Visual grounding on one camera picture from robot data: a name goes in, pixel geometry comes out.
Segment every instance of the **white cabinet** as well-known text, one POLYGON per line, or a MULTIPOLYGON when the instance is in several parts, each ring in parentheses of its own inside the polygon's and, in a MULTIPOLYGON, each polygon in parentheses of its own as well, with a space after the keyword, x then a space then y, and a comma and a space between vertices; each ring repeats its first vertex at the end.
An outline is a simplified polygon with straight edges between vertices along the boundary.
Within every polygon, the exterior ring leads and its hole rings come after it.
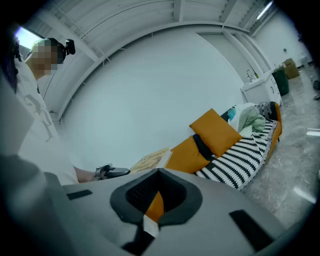
POLYGON ((271 74, 266 75, 265 79, 259 78, 252 83, 247 83, 241 88, 248 102, 277 102, 281 104, 281 96, 277 83, 271 74))

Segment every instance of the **faucet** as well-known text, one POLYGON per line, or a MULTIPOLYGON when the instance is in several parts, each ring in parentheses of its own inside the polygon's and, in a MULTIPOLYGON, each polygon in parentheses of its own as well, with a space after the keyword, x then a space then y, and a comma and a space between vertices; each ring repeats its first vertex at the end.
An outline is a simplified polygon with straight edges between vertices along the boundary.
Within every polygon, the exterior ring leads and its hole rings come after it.
POLYGON ((253 75, 253 72, 252 72, 251 69, 248 69, 248 70, 246 71, 246 74, 247 74, 247 76, 248 76, 250 79, 253 79, 253 78, 254 78, 254 75, 253 75))

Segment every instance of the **green trash bin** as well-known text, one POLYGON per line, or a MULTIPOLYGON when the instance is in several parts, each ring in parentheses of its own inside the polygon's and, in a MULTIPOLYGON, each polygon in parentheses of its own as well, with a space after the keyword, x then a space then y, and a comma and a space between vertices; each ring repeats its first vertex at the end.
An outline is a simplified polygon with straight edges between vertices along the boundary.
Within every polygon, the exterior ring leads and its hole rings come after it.
POLYGON ((272 75, 278 85, 280 95, 286 95, 289 92, 289 83, 285 70, 283 68, 275 70, 272 75))

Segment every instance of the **white ceiling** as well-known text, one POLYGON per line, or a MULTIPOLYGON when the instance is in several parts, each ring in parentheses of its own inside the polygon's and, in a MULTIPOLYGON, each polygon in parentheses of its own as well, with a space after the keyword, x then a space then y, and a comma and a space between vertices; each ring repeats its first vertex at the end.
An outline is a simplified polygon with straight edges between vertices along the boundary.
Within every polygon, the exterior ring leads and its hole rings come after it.
POLYGON ((176 26, 211 25, 249 32, 264 0, 54 0, 25 25, 45 38, 74 40, 66 57, 39 90, 60 119, 73 94, 109 56, 130 42, 176 26))

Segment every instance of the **gray floor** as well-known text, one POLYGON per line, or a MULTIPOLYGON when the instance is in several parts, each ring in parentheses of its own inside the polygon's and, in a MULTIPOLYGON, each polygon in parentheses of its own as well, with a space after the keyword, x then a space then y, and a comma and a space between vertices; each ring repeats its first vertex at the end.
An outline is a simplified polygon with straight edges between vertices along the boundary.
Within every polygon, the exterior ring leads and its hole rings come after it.
POLYGON ((320 136, 307 135, 308 129, 320 132, 320 100, 310 76, 311 67, 289 80, 289 93, 282 96, 280 142, 264 168, 243 192, 272 212, 286 228, 308 215, 317 198, 320 170, 320 136))

